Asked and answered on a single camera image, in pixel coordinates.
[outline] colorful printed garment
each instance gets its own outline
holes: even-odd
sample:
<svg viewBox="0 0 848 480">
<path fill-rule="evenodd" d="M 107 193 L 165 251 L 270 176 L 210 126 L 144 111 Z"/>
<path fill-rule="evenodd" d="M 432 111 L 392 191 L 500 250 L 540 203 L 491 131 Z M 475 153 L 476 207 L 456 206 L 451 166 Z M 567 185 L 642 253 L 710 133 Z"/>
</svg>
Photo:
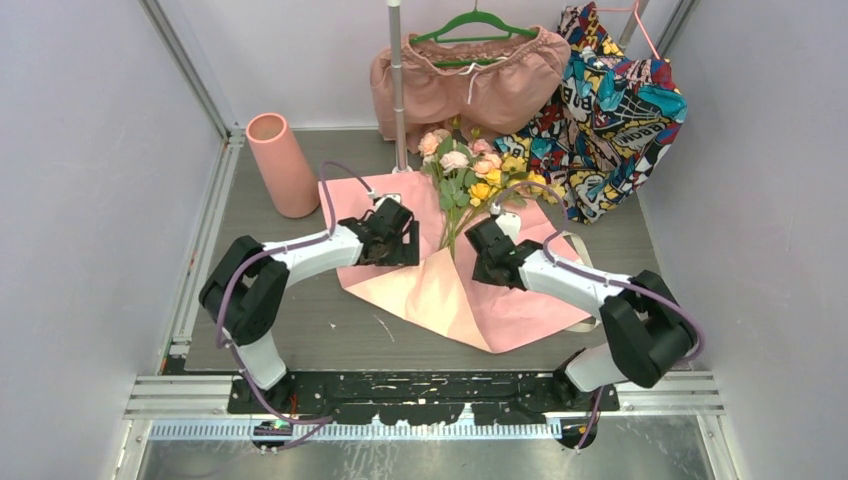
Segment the colorful printed garment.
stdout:
<svg viewBox="0 0 848 480">
<path fill-rule="evenodd" d="M 594 3 L 567 7 L 557 33 L 571 45 L 562 83 L 495 146 L 563 185 L 569 219 L 591 224 L 647 180 L 680 130 L 686 101 L 667 62 L 621 53 Z"/>
</svg>

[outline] clothes hanger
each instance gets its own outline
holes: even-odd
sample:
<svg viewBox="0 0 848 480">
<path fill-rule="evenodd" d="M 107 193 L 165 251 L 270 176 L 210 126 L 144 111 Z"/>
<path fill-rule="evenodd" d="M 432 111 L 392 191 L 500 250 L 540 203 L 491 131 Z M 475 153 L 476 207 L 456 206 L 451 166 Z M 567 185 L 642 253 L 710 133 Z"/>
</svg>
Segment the clothes hanger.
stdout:
<svg viewBox="0 0 848 480">
<path fill-rule="evenodd" d="M 483 23 L 486 25 L 490 25 L 492 27 L 505 32 L 506 35 L 496 35 L 496 36 L 482 36 L 482 37 L 458 37 L 458 38 L 441 38 L 442 35 L 450 32 L 451 30 L 456 29 L 462 25 L 469 25 L 472 23 Z M 436 43 L 457 43 L 457 42 L 480 42 L 485 40 L 506 40 L 508 38 L 512 38 L 513 35 L 523 35 L 530 38 L 536 38 L 537 32 L 532 30 L 527 30 L 524 28 L 513 27 L 511 25 L 507 25 L 495 14 L 489 12 L 482 12 L 477 10 L 477 0 L 474 1 L 474 10 L 463 13 L 451 19 L 444 27 L 430 32 L 424 35 L 420 35 L 409 40 L 411 45 L 415 45 L 416 43 L 420 43 L 426 40 L 433 40 Z M 437 67 L 464 67 L 471 64 L 477 65 L 489 65 L 491 63 L 495 63 L 500 61 L 500 59 L 477 59 L 477 60 L 456 60 L 456 61 L 447 61 L 447 62 L 437 62 L 435 65 Z"/>
<path fill-rule="evenodd" d="M 645 36 L 645 40 L 648 42 L 648 46 L 651 47 L 651 51 L 654 53 L 654 57 L 656 57 L 657 60 L 662 60 L 662 57 L 660 57 L 659 52 L 657 52 L 657 47 L 654 46 L 654 42 L 651 41 L 651 37 L 650 37 L 650 35 L 648 35 L 648 30 L 645 29 L 645 24 L 642 23 L 642 18 L 639 15 L 639 0 L 635 0 L 633 2 L 633 6 L 631 6 L 630 8 L 595 8 L 595 11 L 596 12 L 632 12 L 631 20 L 636 20 L 636 24 L 639 25 L 639 28 L 642 30 L 642 34 Z M 623 47 L 622 50 L 624 50 L 624 48 L 627 48 L 626 44 L 620 45 L 620 46 Z"/>
</svg>

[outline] vase opening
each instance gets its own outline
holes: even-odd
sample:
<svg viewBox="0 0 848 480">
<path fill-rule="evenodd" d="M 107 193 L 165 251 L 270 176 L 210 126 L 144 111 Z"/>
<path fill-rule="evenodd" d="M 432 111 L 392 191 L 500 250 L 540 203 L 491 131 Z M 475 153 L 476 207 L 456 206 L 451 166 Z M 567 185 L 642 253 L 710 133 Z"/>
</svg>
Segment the vase opening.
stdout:
<svg viewBox="0 0 848 480">
<path fill-rule="evenodd" d="M 275 114 L 256 117 L 247 126 L 247 135 L 257 142 L 274 140 L 286 131 L 286 120 Z"/>
</svg>

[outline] black mounting plate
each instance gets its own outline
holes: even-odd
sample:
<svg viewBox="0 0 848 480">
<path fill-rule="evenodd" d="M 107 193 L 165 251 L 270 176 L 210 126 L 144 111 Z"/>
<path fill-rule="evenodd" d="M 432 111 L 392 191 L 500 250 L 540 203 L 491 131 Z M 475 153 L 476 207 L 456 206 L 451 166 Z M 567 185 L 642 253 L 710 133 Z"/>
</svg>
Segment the black mounting plate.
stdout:
<svg viewBox="0 0 848 480">
<path fill-rule="evenodd" d="M 291 372 L 291 399 L 282 413 L 301 418 L 331 415 L 336 423 L 370 424 L 379 413 L 385 425 L 406 420 L 410 425 L 454 423 L 466 404 L 476 425 L 545 423 L 544 413 L 591 410 L 590 394 L 563 401 L 555 393 L 551 372 Z M 604 390 L 601 411 L 619 409 L 615 386 Z M 233 381 L 227 411 L 267 413 L 243 379 Z"/>
</svg>

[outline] green clothes hanger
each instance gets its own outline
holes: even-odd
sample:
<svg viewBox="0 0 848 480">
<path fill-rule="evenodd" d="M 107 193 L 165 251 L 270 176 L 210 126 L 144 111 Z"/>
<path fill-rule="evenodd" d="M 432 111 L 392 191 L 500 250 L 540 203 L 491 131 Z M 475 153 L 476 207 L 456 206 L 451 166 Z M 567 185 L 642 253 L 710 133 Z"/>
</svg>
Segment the green clothes hanger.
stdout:
<svg viewBox="0 0 848 480">
<path fill-rule="evenodd" d="M 441 38 L 442 35 L 454 30 L 457 27 L 462 25 L 468 25 L 472 23 L 483 23 L 486 25 L 490 25 L 492 27 L 505 32 L 506 35 L 496 35 L 496 36 L 483 36 L 483 37 L 459 37 L 459 38 Z M 456 42 L 480 42 L 485 40 L 506 40 L 511 38 L 513 35 L 523 35 L 530 38 L 536 38 L 537 32 L 533 30 L 526 30 L 524 28 L 513 27 L 504 23 L 499 17 L 492 13 L 481 12 L 477 10 L 477 2 L 474 2 L 474 10 L 463 13 L 457 17 L 454 17 L 451 21 L 449 21 L 444 27 L 436 30 L 435 32 L 430 32 L 424 35 L 420 35 L 418 37 L 414 37 L 409 40 L 409 43 L 415 45 L 416 43 L 423 42 L 426 40 L 433 40 L 436 43 L 456 43 Z M 491 63 L 495 63 L 499 60 L 496 59 L 480 59 L 480 60 L 457 60 L 450 62 L 437 62 L 435 65 L 437 67 L 462 67 L 466 65 L 470 65 L 472 63 L 476 63 L 478 65 L 488 65 Z"/>
</svg>

